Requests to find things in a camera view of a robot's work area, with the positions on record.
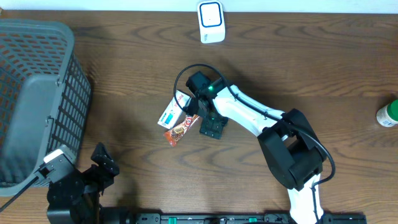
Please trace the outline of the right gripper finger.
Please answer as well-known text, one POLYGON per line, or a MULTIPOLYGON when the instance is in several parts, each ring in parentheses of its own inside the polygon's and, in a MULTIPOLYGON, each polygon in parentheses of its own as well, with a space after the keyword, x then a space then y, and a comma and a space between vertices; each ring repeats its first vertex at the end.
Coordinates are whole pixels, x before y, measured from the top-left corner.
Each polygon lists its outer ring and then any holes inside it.
POLYGON ((228 118, 203 118, 200 126, 200 134, 213 139, 221 139, 223 128, 227 125, 228 118))
POLYGON ((191 98, 186 106, 183 107, 184 112, 189 116, 198 115, 205 117, 205 109, 203 102, 198 98, 191 98))

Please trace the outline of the white Panadol box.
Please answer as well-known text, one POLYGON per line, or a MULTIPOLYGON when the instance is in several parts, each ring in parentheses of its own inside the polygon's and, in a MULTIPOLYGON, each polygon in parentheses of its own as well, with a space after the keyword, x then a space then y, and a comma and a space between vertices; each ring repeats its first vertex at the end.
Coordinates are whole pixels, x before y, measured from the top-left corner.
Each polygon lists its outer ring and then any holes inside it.
POLYGON ((172 97, 172 100, 170 101, 157 122, 158 125, 167 129, 171 129, 175 126, 176 122, 183 112, 181 108, 186 106, 191 98, 186 93, 179 90, 176 91, 175 96, 176 98, 172 97))

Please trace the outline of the red Top candy wrapper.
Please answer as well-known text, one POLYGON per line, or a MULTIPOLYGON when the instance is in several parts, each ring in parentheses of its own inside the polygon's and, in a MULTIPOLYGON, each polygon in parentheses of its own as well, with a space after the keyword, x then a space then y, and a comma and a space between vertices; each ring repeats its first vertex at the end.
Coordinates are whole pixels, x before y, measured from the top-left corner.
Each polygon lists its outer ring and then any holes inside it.
POLYGON ((164 133, 166 140, 168 140, 171 146, 176 146, 176 144, 181 140, 184 134, 193 126, 193 124, 199 119, 199 115, 195 114, 193 116, 186 115, 182 123, 176 125, 174 128, 168 130, 164 133))

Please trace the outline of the green lid jar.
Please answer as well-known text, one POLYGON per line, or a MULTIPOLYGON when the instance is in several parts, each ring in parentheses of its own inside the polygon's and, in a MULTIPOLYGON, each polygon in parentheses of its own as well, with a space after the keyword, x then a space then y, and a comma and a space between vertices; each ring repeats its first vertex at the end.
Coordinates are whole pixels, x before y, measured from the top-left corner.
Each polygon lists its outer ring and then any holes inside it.
POLYGON ((376 119, 381 126, 390 128, 397 125, 397 104, 398 100, 394 100, 376 113, 376 119))

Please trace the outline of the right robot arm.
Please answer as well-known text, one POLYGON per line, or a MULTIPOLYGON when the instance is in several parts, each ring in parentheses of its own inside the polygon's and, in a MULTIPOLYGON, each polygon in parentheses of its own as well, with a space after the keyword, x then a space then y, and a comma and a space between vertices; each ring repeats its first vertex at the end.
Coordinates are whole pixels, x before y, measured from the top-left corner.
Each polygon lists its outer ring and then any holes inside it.
POLYGON ((304 116, 270 108, 222 78, 212 82, 202 72, 191 75, 187 88, 194 100, 187 107, 222 127, 231 119, 257 140, 275 179, 288 190, 290 216, 296 223, 318 223, 323 216, 318 182, 326 153, 304 116))

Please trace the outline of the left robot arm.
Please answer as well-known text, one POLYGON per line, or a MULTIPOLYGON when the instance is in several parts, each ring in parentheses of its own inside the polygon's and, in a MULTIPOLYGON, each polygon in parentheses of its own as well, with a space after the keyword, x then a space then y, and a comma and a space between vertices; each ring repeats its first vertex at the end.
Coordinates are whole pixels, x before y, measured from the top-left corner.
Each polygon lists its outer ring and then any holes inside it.
POLYGON ((94 164, 84 172, 73 165, 61 149, 46 158, 50 180, 47 218, 50 223, 133 223, 124 207, 103 207, 100 197, 114 184, 119 166, 99 142, 91 155, 94 164))

